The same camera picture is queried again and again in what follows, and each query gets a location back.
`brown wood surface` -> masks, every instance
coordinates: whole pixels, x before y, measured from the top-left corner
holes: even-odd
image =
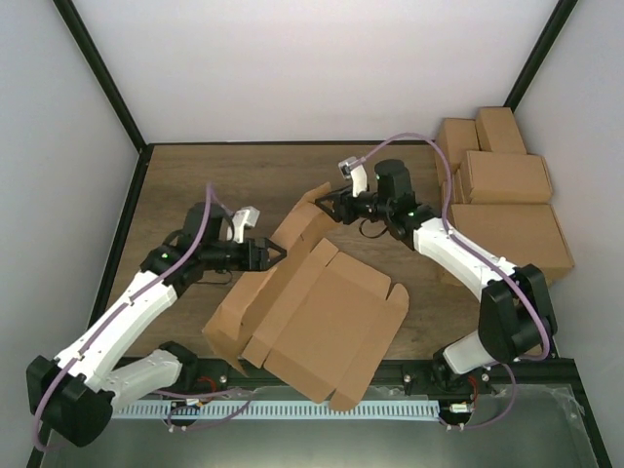
[[[253,205],[260,210],[258,227],[250,236],[270,236],[300,196],[325,181],[344,185],[338,161],[366,154],[364,145],[171,145],[157,146],[147,171],[136,213],[124,248],[109,304],[130,283],[151,249],[179,229],[187,210],[204,199],[205,184],[231,209]],[[405,161],[417,197],[440,207],[433,153],[426,146],[392,145],[380,158]],[[378,225],[365,225],[375,233]],[[358,233],[357,223],[341,226],[328,238],[344,252],[403,283],[409,292],[409,313],[387,358],[428,359],[445,344],[477,326],[477,300],[467,289],[443,285],[430,259],[410,252],[388,235],[370,240]],[[219,280],[215,274],[205,278]],[[174,340],[202,357],[213,353],[201,334],[230,286],[190,288],[156,319],[128,351],[145,356],[159,344]]]

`gray floor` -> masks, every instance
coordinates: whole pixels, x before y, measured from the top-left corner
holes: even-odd
[[[480,397],[476,420],[504,407]],[[170,434],[162,421],[113,420],[86,448],[46,455],[71,467],[541,467],[596,466],[579,409],[565,388],[521,387],[510,414],[487,429],[448,433],[404,421],[233,421]]]

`black metal frame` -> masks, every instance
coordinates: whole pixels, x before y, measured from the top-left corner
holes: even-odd
[[[85,24],[80,19],[73,2],[71,0],[54,0],[59,13],[64,19],[71,34],[73,35],[78,47],[82,51],[92,71],[96,75],[104,93],[109,99],[117,117],[126,130],[129,138],[133,142],[138,152],[138,160],[136,163],[135,173],[126,198],[124,209],[115,232],[113,245],[106,262],[106,267],[102,276],[102,280],[97,292],[97,299],[91,314],[89,326],[91,326],[100,317],[106,308],[108,298],[110,297],[112,285],[117,274],[117,268],[121,259],[121,255],[126,244],[126,239],[130,231],[133,221],[135,209],[137,207],[149,161],[151,159],[155,144],[147,144],[143,139],[138,126],[130,113],[126,103],[124,102],[112,76],[102,60],[98,49],[92,40]],[[577,0],[560,0],[555,7],[551,17],[548,19],[539,39],[537,40],[531,54],[516,80],[509,96],[505,100],[504,105],[515,110],[524,94],[526,93],[532,79],[537,73],[541,63],[546,58],[557,36],[564,27],[567,18],[571,14]],[[274,141],[262,143],[208,143],[208,144],[373,144],[378,141]],[[397,144],[417,144],[414,141],[396,142]],[[120,365],[129,363],[131,359],[123,359]],[[200,370],[202,374],[212,375],[219,378],[222,375],[227,377],[228,385],[241,385],[246,388],[254,388],[258,386],[281,385],[278,378],[267,372],[259,370],[249,364],[244,365],[249,376],[244,377],[236,370],[232,369],[227,363],[218,359],[201,359]],[[517,363],[512,366],[513,372],[521,384],[567,384],[570,386],[574,398],[585,409],[583,423],[590,436],[594,454],[601,467],[610,467],[611,464],[606,453],[603,439],[600,435],[599,428],[594,419],[591,407],[585,394],[585,389],[581,382],[580,376],[576,369],[576,364],[569,359],[549,359],[545,362],[536,363]],[[413,360],[413,361],[383,361],[372,381],[373,385],[399,385],[406,388],[406,392],[412,391],[413,384],[406,385],[404,376],[406,373],[417,375],[421,371],[431,369],[431,361],[429,360]],[[490,383],[507,383],[508,375],[503,369],[493,368],[489,372]],[[446,395],[428,393],[431,398],[444,399]],[[42,427],[41,439],[45,441],[49,438],[50,429]],[[35,468],[41,465],[43,454],[37,450],[33,450],[28,467]]]

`open cardboard box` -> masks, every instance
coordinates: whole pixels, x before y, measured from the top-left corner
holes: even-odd
[[[239,357],[315,403],[345,411],[364,396],[409,308],[403,285],[341,253],[325,234],[336,224],[306,193],[271,240],[288,256],[266,272],[245,273],[203,330],[220,358]]]

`black corner post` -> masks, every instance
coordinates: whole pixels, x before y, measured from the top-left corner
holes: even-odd
[[[520,104],[530,83],[537,74],[537,70],[539,70],[544,59],[546,59],[548,52],[553,47],[557,36],[559,36],[577,2],[578,0],[559,0],[557,2],[557,6],[548,18],[544,29],[526,60],[525,66],[523,66],[514,87],[503,104],[505,107],[511,107],[512,111],[516,111],[518,104]]]
[[[80,51],[83,56],[85,56],[89,67],[94,72],[94,75],[96,75],[99,85],[106,94],[110,104],[113,106],[117,118],[119,118],[124,129],[126,129],[128,137],[130,137],[136,151],[140,153],[145,149],[145,140],[140,134],[135,119],[133,119],[128,106],[117,89],[117,85],[115,85],[112,76],[110,76],[108,68],[106,68],[106,64],[104,60],[102,60],[87,27],[82,22],[74,3],[71,0],[54,0],[54,3],[65,21],[69,32],[71,32],[76,44],[80,48]]]

